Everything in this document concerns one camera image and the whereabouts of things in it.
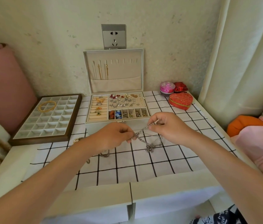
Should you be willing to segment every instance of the red heart-shaped box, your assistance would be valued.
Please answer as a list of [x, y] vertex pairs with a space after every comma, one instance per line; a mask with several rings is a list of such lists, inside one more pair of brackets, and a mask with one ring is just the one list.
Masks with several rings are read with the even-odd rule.
[[177, 108], [187, 110], [193, 102], [193, 96], [189, 93], [173, 93], [170, 95], [169, 103]]

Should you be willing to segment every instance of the wall outlet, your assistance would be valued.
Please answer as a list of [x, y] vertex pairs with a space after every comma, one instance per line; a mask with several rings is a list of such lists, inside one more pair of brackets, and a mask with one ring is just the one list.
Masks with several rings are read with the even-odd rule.
[[105, 49], [126, 49], [125, 24], [102, 24]]

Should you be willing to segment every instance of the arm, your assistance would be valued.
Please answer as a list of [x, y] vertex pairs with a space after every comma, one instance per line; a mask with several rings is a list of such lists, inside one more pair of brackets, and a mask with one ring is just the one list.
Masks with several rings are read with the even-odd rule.
[[29, 179], [0, 198], [0, 224], [40, 223], [70, 180], [93, 155], [131, 142], [134, 132], [111, 123], [69, 147]]
[[263, 175], [173, 113], [155, 113], [149, 129], [193, 150], [229, 194], [248, 223], [263, 223]]

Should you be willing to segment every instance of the silver necklace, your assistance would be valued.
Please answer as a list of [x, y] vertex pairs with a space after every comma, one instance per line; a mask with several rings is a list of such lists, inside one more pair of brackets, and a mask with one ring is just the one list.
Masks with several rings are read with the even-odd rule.
[[144, 142], [144, 143], [146, 144], [146, 151], [147, 151], [147, 152], [153, 152], [153, 150], [154, 150], [155, 147], [162, 146], [162, 138], [163, 138], [163, 136], [161, 136], [161, 135], [160, 135], [160, 137], [159, 137], [158, 139], [156, 139], [156, 140], [155, 140], [154, 142], [152, 142], [151, 144], [150, 144], [150, 143], [147, 143], [146, 141], [144, 141], [143, 139], [141, 139], [140, 136], [139, 136], [141, 132], [144, 133], [144, 130], [145, 130], [145, 129], [148, 129], [148, 127], [149, 127], [150, 125], [154, 125], [154, 124], [156, 124], [156, 123], [150, 123], [150, 124], [148, 124], [147, 126], [145, 126], [143, 129], [141, 129], [139, 132], [137, 132], [137, 133], [135, 134], [135, 137], [136, 137], [137, 139], [139, 139], [141, 142]]

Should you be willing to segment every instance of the orange pillow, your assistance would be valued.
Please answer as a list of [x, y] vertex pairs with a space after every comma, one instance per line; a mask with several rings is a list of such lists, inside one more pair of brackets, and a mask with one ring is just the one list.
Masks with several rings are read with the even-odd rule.
[[228, 125], [227, 134], [230, 137], [236, 136], [248, 126], [263, 126], [263, 121], [252, 116], [238, 116]]

